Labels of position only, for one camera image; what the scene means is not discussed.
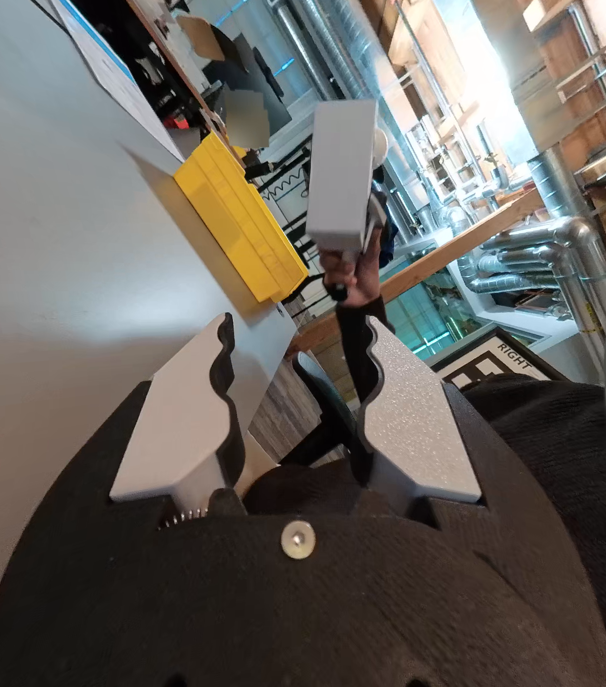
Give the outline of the wooden beam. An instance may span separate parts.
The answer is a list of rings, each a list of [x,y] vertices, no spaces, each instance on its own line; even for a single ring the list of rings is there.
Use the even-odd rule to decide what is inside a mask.
[[[512,228],[520,220],[540,210],[542,205],[539,191],[531,184],[526,185],[500,209],[383,282],[380,292],[384,301],[394,300],[486,240]],[[327,339],[333,338],[338,332],[337,317],[335,312],[331,311],[298,332],[284,353],[284,359],[290,359],[297,352],[312,350]]]

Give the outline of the black office chair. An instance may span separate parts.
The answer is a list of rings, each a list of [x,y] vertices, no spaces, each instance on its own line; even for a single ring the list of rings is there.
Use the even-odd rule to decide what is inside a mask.
[[[363,471],[369,463],[369,457],[361,447],[356,418],[342,395],[325,371],[307,353],[296,353],[292,366],[319,407],[319,422],[281,459],[280,465],[309,467],[342,446],[347,449],[352,463]]]

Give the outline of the brown cardboard piece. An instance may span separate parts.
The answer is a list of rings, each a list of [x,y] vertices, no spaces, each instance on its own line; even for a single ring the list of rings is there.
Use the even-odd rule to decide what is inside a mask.
[[[225,61],[225,54],[209,22],[190,14],[178,14],[175,21],[189,39],[197,56],[211,61]]]

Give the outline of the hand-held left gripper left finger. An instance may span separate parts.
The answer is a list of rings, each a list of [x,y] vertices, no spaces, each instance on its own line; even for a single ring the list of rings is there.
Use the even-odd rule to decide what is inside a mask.
[[[223,313],[154,374],[111,487],[114,502],[208,503],[236,486],[245,444],[228,394],[234,348],[233,319]]]

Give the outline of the yellow plastic bin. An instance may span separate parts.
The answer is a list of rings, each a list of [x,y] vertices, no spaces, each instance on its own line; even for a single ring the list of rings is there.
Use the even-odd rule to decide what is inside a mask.
[[[173,177],[259,303],[284,301],[308,277],[304,262],[218,135],[210,133]]]

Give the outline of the person's right hand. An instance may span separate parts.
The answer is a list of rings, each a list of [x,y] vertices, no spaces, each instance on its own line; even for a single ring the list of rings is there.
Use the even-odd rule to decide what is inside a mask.
[[[332,295],[345,288],[346,298],[339,303],[346,308],[360,308],[374,302],[381,295],[379,253],[375,243],[351,263],[341,252],[320,249],[319,264],[324,271],[326,291]]]

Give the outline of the black monitor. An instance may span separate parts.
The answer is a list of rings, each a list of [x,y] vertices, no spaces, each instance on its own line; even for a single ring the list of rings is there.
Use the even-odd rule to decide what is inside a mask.
[[[213,25],[210,27],[224,60],[211,60],[203,68],[209,83],[221,82],[232,91],[254,91],[262,94],[269,121],[269,135],[273,137],[291,122],[291,116],[283,103],[284,91],[261,52],[258,48],[251,47],[242,34],[232,40],[219,28]]]

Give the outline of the laminated paper sheet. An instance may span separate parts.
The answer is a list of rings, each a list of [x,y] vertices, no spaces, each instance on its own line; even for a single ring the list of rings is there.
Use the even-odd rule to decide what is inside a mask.
[[[50,1],[50,4],[101,88],[171,155],[183,163],[185,157],[145,99],[127,65],[108,42],[72,2]]]

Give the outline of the white cardboard box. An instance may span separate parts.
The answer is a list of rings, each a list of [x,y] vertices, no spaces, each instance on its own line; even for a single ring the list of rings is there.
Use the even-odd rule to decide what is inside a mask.
[[[323,102],[315,109],[307,235],[321,250],[359,253],[364,247],[376,119],[374,99]]]

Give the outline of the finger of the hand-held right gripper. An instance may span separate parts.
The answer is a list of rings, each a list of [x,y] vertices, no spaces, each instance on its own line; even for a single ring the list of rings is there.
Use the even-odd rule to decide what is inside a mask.
[[[377,236],[378,254],[390,253],[390,220],[383,210],[368,210],[366,213],[363,255],[372,253],[375,236]]]

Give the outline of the framed marker sign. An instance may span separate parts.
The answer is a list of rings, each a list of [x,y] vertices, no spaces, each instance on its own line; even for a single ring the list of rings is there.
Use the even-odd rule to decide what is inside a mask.
[[[537,381],[567,381],[566,376],[494,324],[467,335],[425,363],[444,382],[460,390],[502,374],[521,374]]]

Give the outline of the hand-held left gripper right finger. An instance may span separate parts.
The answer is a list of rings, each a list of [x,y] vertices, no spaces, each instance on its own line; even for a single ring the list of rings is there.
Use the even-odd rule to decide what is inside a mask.
[[[442,379],[374,316],[367,354],[378,373],[361,404],[359,439],[370,455],[367,487],[388,503],[435,497],[476,503],[482,490]]]

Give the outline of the large silver ventilation duct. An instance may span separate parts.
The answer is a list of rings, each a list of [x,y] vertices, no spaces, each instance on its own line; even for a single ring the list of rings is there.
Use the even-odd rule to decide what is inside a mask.
[[[396,143],[387,103],[396,76],[360,1],[270,1],[322,99],[375,99],[378,126]]]

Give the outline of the cluster of silver pipes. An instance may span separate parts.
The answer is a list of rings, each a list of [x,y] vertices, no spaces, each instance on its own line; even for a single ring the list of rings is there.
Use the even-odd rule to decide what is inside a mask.
[[[520,223],[456,260],[466,293],[479,296],[558,291],[605,380],[606,249],[560,143],[528,162],[549,218]]]

